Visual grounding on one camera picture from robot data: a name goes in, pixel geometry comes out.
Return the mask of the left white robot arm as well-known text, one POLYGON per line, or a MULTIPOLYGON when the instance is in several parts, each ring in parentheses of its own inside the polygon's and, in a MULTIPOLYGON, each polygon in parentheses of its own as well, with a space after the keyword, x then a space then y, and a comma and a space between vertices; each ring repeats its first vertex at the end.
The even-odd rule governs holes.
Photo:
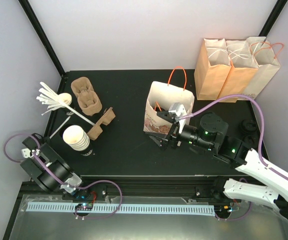
POLYGON ((20 166, 43 191, 62 190, 81 200, 91 195, 91 186, 82 181, 44 138, 33 133, 22 144, 25 146, 22 150, 24 160, 20 166))

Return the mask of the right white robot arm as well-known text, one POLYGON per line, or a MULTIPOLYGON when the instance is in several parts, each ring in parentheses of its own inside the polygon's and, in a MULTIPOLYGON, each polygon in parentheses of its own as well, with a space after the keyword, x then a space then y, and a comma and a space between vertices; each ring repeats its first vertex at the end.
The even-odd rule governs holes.
POLYGON ((212 198, 218 202, 239 199, 267 206, 288 219, 288 172, 261 158, 261 150, 255 150, 244 141, 227 135, 228 124, 213 112, 204 114, 198 127, 185 124, 176 114, 158 112, 159 117, 172 123, 167 134, 150 132, 149 137, 161 149, 176 148, 178 142, 188 143, 212 153, 240 173, 261 182, 261 185, 240 183, 226 179, 211 189, 212 198))

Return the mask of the printed Cream Bear paper bag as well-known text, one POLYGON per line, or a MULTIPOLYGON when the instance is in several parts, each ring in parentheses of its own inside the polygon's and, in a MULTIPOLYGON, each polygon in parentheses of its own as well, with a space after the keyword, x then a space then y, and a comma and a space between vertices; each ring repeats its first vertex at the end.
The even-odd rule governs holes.
POLYGON ((184 73, 184 84, 178 87, 171 84, 175 70, 171 72, 167 83, 153 81, 146 99, 143 131, 146 133, 168 134, 172 124, 157 115, 168 111, 174 103, 181 105, 180 112, 191 114, 194 106, 194 94, 186 89, 187 73, 184 73))

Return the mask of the stack of white paper cups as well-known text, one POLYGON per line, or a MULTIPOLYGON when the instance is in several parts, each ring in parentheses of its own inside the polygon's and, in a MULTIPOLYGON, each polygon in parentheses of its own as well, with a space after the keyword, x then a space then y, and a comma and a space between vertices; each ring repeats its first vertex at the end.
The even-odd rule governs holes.
POLYGON ((63 132, 62 139, 75 151, 84 151, 90 146, 90 138, 79 125, 71 125, 63 132))

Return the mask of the black paper cup stack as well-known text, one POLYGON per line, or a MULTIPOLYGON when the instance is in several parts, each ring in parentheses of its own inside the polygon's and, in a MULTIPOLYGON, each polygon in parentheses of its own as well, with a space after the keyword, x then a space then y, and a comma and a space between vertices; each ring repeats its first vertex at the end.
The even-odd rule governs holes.
POLYGON ((93 152, 93 146, 92 146, 92 144, 91 144, 91 142, 90 142, 90 143, 88 144, 88 146, 87 146, 86 149, 80 151, 80 154, 81 154, 82 156, 87 157, 87 156, 91 155, 92 152, 93 152))

